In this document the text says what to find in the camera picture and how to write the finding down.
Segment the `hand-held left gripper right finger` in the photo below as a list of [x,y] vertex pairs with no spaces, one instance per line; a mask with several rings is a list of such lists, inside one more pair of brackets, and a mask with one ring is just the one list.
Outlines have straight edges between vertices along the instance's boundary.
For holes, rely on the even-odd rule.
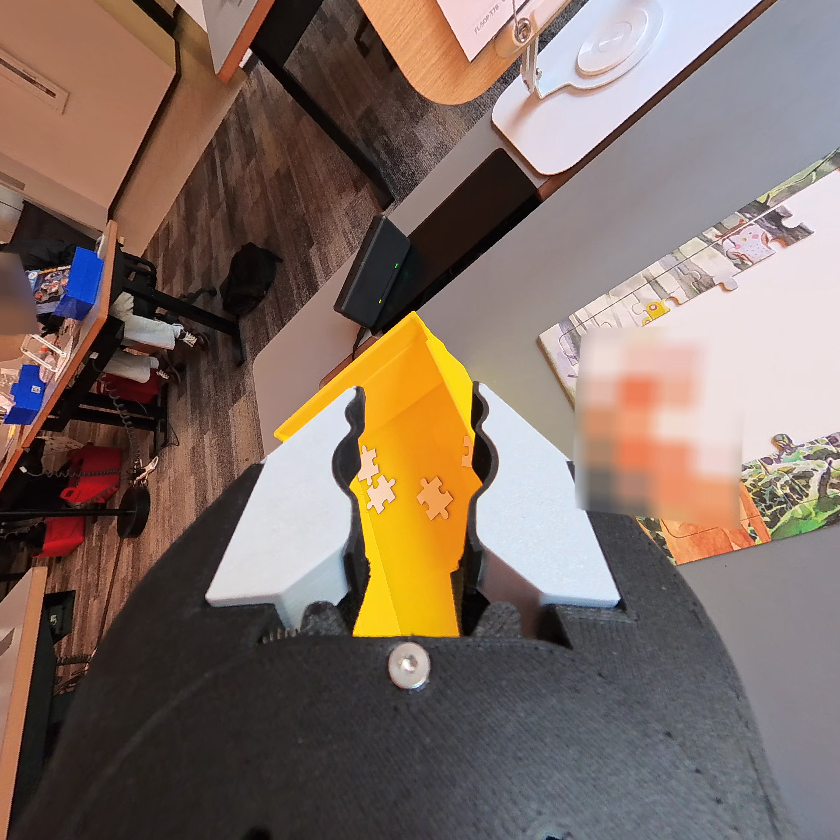
[[465,589],[517,607],[615,607],[613,576],[562,452],[487,385],[474,383]]

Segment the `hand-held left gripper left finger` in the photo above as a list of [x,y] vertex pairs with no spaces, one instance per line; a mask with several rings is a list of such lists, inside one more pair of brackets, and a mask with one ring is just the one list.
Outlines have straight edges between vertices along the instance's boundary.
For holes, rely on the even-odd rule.
[[314,602],[365,591],[359,502],[364,390],[351,387],[269,455],[206,592],[212,606],[272,603],[299,622]]

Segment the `yellow plastic bin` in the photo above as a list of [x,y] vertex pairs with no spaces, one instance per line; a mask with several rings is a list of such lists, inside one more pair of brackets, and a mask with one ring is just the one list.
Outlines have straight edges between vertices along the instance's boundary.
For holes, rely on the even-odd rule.
[[[473,384],[466,368],[412,312],[280,425],[287,441],[352,385],[365,394],[364,445],[380,474],[395,479],[395,500],[367,510],[368,487],[354,478],[371,577],[355,621],[358,637],[459,635],[451,574],[464,552],[469,500],[480,482],[461,465]],[[417,501],[421,479],[439,477],[453,501],[448,519],[430,521]]]

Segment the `jigsaw puzzle board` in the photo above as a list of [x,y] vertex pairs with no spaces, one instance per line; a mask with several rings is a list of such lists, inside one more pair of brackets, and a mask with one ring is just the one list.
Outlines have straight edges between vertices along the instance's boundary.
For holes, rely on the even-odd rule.
[[571,403],[583,336],[721,332],[747,400],[737,530],[642,518],[674,564],[838,524],[839,152],[807,166],[542,332]]

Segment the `black round stand base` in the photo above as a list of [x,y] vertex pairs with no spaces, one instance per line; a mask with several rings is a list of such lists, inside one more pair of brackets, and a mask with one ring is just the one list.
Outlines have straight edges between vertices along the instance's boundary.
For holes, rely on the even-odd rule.
[[138,538],[150,516],[151,496],[145,485],[132,484],[126,489],[119,503],[116,517],[117,533],[121,539]]

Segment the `black backpack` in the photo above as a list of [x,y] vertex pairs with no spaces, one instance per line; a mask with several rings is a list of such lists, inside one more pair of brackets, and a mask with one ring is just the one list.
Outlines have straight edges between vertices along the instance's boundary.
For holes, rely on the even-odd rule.
[[233,256],[227,277],[219,287],[223,310],[240,318],[263,301],[277,275],[282,258],[248,242]]

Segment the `black box with green lights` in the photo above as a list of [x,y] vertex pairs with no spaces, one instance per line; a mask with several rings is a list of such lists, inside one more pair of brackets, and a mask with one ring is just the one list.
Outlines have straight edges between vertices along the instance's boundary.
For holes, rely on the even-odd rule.
[[388,217],[374,216],[333,309],[373,329],[410,248],[409,238]]

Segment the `blue storage bin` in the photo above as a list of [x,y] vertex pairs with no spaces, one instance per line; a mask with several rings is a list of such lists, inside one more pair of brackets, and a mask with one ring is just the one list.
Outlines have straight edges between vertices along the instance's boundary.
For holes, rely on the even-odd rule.
[[34,422],[46,398],[47,383],[41,378],[41,371],[38,364],[21,366],[17,382],[10,389],[13,405],[6,412],[4,424],[25,426]]
[[103,268],[104,262],[95,252],[77,247],[65,292],[53,314],[59,318],[83,320],[97,301]]

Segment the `white table with black leg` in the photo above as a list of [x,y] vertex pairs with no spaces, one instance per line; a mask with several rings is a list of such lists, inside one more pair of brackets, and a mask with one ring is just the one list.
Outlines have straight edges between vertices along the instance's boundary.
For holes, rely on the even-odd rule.
[[322,5],[321,1],[202,1],[213,68],[228,82],[250,49],[308,116],[336,143],[371,184],[378,204],[393,195],[376,163],[316,103],[285,62]]

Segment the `white document holder stand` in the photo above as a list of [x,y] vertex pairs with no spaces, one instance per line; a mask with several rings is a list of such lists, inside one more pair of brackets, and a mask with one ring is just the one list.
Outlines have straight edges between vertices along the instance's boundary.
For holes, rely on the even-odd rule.
[[603,87],[634,68],[651,49],[664,21],[656,1],[594,2],[584,16],[580,50],[571,69],[556,60],[539,67],[539,35],[568,1],[526,2],[493,40],[502,58],[521,57],[520,74],[530,94],[544,99],[563,88]]

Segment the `white paper sheet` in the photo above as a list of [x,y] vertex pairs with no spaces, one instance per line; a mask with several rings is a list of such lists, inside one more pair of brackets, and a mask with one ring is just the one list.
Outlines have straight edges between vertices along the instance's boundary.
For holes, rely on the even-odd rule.
[[494,43],[499,57],[515,56],[569,1],[437,1],[467,60]]

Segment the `white air vent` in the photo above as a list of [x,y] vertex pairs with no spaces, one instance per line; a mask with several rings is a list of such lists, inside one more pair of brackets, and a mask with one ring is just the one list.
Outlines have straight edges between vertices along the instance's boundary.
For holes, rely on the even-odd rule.
[[26,90],[30,95],[49,105],[59,114],[64,113],[69,92],[20,58],[17,58],[4,47],[1,47],[1,78]]

